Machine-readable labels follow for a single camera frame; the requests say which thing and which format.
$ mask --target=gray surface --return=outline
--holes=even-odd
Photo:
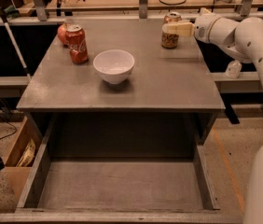
[[[69,22],[84,27],[89,61],[72,63],[68,49],[56,37],[21,97],[20,110],[224,108],[194,38],[180,37],[177,49],[161,46],[162,20]],[[108,49],[124,49],[135,58],[131,76],[118,86],[102,81],[92,64]]]
[[[199,211],[192,162],[53,161],[38,208]]]

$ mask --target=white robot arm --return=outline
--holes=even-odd
[[[246,18],[241,22],[223,18],[204,9],[194,24],[164,24],[163,32],[194,35],[212,43],[241,63],[252,62],[263,87],[263,20]],[[243,224],[263,224],[263,146],[257,152],[246,198]]]
[[[252,62],[263,87],[263,20],[260,18],[238,22],[202,9],[194,24],[170,22],[164,24],[162,30],[168,34],[194,35],[202,42],[217,45],[234,60]]]

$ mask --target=open drawer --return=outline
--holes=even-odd
[[[192,114],[54,115],[0,223],[241,223],[222,216]]]

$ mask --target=can label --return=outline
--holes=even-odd
[[[88,60],[84,29],[78,25],[70,25],[66,29],[66,40],[69,54],[74,63],[85,63]]]
[[[237,78],[242,71],[242,64],[239,61],[232,61],[228,64],[225,75],[229,78]]]
[[[169,23],[173,21],[180,21],[181,16],[178,12],[169,12],[163,20],[163,23]],[[171,34],[166,34],[162,32],[161,35],[161,45],[166,48],[166,49],[174,49],[178,45],[178,38],[179,35],[171,35]]]

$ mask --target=white bowl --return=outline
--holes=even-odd
[[[115,85],[127,79],[132,73],[134,58],[127,51],[110,49],[98,54],[93,65],[101,79]]]

